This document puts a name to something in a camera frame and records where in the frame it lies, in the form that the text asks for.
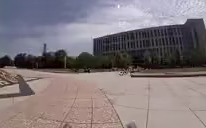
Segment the blue sky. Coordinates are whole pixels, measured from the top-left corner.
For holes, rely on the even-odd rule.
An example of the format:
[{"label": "blue sky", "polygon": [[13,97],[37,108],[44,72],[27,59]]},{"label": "blue sky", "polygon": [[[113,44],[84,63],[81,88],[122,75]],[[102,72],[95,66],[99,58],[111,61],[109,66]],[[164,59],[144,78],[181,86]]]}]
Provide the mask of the blue sky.
[{"label": "blue sky", "polygon": [[206,24],[206,0],[0,0],[0,56],[92,53],[94,37],[187,18]]}]

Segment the window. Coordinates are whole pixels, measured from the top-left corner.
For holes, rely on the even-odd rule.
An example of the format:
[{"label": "window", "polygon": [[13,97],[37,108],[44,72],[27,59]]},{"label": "window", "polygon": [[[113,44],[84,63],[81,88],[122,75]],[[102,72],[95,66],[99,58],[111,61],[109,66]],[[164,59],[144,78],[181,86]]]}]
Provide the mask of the window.
[{"label": "window", "polygon": [[160,34],[160,30],[157,30],[157,34],[158,34],[158,36],[161,36],[161,34]]},{"label": "window", "polygon": [[162,43],[163,43],[163,46],[165,46],[165,41],[164,41],[164,38],[162,38]]},{"label": "window", "polygon": [[139,48],[139,43],[138,43],[138,41],[136,41],[136,47]]},{"label": "window", "polygon": [[157,31],[156,30],[154,30],[154,35],[157,36]]},{"label": "window", "polygon": [[164,29],[164,34],[165,34],[165,36],[167,36],[168,34],[167,34],[167,31],[166,31],[166,29]]},{"label": "window", "polygon": [[164,36],[164,30],[163,29],[161,30],[161,35]]},{"label": "window", "polygon": [[157,42],[157,39],[155,39],[155,41],[156,41],[156,46],[158,46],[158,42]]},{"label": "window", "polygon": [[142,38],[142,36],[141,36],[141,32],[139,32],[139,38]]},{"label": "window", "polygon": [[127,38],[127,40],[129,40],[129,34],[128,33],[126,34],[126,38]]},{"label": "window", "polygon": [[140,48],[142,48],[142,41],[140,41],[139,43],[140,43]]},{"label": "window", "polygon": [[143,40],[143,47],[145,48],[145,40]]},{"label": "window", "polygon": [[172,38],[172,44],[175,45],[175,38]]},{"label": "window", "polygon": [[179,42],[178,38],[175,38],[175,40],[176,40],[175,44],[178,45],[178,42]]},{"label": "window", "polygon": [[136,32],[136,39],[138,39],[138,34],[137,34],[137,32]]},{"label": "window", "polygon": [[153,37],[153,30],[151,30],[150,32],[151,32],[151,33],[150,33],[150,34],[151,34],[151,37]]},{"label": "window", "polygon": [[161,46],[161,39],[159,39],[159,46]]},{"label": "window", "polygon": [[154,39],[151,39],[152,46],[154,46]]}]

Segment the large building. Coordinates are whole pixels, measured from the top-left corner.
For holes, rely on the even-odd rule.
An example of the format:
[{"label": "large building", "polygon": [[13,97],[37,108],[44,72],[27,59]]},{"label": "large building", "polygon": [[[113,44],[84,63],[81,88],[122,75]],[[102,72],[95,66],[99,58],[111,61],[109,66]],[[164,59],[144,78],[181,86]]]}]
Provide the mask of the large building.
[{"label": "large building", "polygon": [[183,56],[197,48],[205,54],[206,28],[203,19],[188,19],[185,24],[159,26],[120,32],[94,39],[94,55],[113,55],[126,51],[141,57],[146,51],[160,57],[179,51]]}]

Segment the pavement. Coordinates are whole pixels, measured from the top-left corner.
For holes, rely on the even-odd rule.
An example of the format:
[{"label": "pavement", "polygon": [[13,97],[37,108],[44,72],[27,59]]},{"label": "pavement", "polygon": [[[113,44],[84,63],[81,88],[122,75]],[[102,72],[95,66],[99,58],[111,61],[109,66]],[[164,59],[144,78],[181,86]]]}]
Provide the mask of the pavement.
[{"label": "pavement", "polygon": [[14,71],[50,84],[0,109],[0,128],[122,128],[130,121],[138,128],[206,128],[206,77]]},{"label": "pavement", "polygon": [[9,107],[0,109],[0,128],[123,127],[111,102],[97,86],[70,76],[52,78],[42,92],[14,105],[5,104]]},{"label": "pavement", "polygon": [[131,78],[119,73],[74,75],[109,97],[123,124],[138,128],[206,128],[206,77]]}]

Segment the tree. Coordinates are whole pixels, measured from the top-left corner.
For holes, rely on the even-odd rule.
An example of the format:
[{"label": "tree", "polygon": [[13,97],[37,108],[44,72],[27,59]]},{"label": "tree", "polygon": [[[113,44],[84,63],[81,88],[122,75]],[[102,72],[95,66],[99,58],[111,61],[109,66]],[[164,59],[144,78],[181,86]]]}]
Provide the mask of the tree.
[{"label": "tree", "polygon": [[18,68],[27,68],[26,53],[19,53],[14,57],[14,65]]},{"label": "tree", "polygon": [[67,53],[65,50],[61,49],[55,52],[55,64],[57,68],[64,68]]},{"label": "tree", "polygon": [[145,51],[144,52],[144,54],[143,54],[143,60],[144,60],[144,64],[145,65],[149,65],[149,64],[151,64],[151,54],[150,54],[150,52],[147,50],[147,51]]},{"label": "tree", "polygon": [[0,68],[3,68],[5,66],[12,66],[12,65],[13,65],[13,61],[8,55],[5,55],[0,58]]},{"label": "tree", "polygon": [[66,61],[66,66],[67,68],[70,68],[70,69],[76,68],[76,57],[68,56],[67,61]]},{"label": "tree", "polygon": [[118,68],[127,68],[131,65],[132,59],[126,52],[118,52],[115,54],[115,65]]},{"label": "tree", "polygon": [[77,57],[77,65],[79,68],[94,68],[94,56],[88,52],[82,52]]}]

